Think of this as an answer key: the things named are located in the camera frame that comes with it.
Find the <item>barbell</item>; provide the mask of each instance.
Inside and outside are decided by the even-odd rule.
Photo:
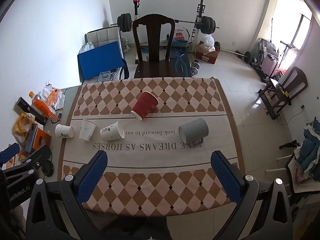
[[[256,63],[257,62],[257,59],[255,57],[251,57],[251,53],[250,51],[247,51],[244,55],[241,54],[239,51],[236,50],[236,52],[233,52],[231,50],[227,50],[227,49],[222,49],[221,48],[221,45],[220,45],[220,42],[216,41],[214,43],[215,46],[217,46],[219,48],[219,50],[223,50],[223,51],[227,51],[227,52],[231,52],[233,54],[236,54],[238,55],[239,58],[243,57],[244,58],[244,62],[249,64],[251,61],[252,63]]]
[[[183,22],[183,23],[193,23],[200,25],[200,31],[203,34],[211,34],[214,33],[216,29],[219,29],[219,27],[216,26],[215,20],[213,20],[211,17],[208,16],[202,16],[201,17],[201,22],[189,22],[189,21],[180,21],[180,20],[174,20],[175,23]],[[111,24],[113,25],[118,25],[119,29],[122,32],[130,32],[132,29],[132,19],[131,19],[131,14],[130,13],[123,13],[121,14],[118,19],[117,23]]]

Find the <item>mug handle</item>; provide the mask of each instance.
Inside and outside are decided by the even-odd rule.
[[[196,143],[196,144],[194,144],[193,146],[197,146],[197,145],[199,145],[199,144],[201,144],[201,143],[203,143],[203,138],[201,138],[201,141],[198,142],[198,143]]]

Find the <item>orange bottle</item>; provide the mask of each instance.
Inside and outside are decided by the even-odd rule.
[[[35,95],[34,92],[30,92],[29,96],[32,98],[32,104],[42,113],[45,117],[53,119],[56,116],[55,111],[49,107],[44,101],[42,101],[39,95]]]

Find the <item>blue gripper pad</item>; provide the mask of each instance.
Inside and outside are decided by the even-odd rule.
[[[108,165],[105,151],[98,151],[88,164],[79,169],[75,175],[74,189],[80,204],[87,202]]]
[[[237,174],[234,174],[235,170],[230,165],[233,166],[220,151],[215,151],[211,154],[211,167],[214,173],[225,189],[228,198],[239,205],[242,201],[241,184],[234,175],[239,175],[241,172],[234,166],[238,170]]]

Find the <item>cardboard box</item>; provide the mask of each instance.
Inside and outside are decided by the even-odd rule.
[[[217,46],[214,46],[216,51],[209,52],[206,55],[203,55],[203,51],[199,45],[196,46],[196,58],[207,61],[211,64],[214,64],[216,62],[216,59],[219,54],[219,48]]]

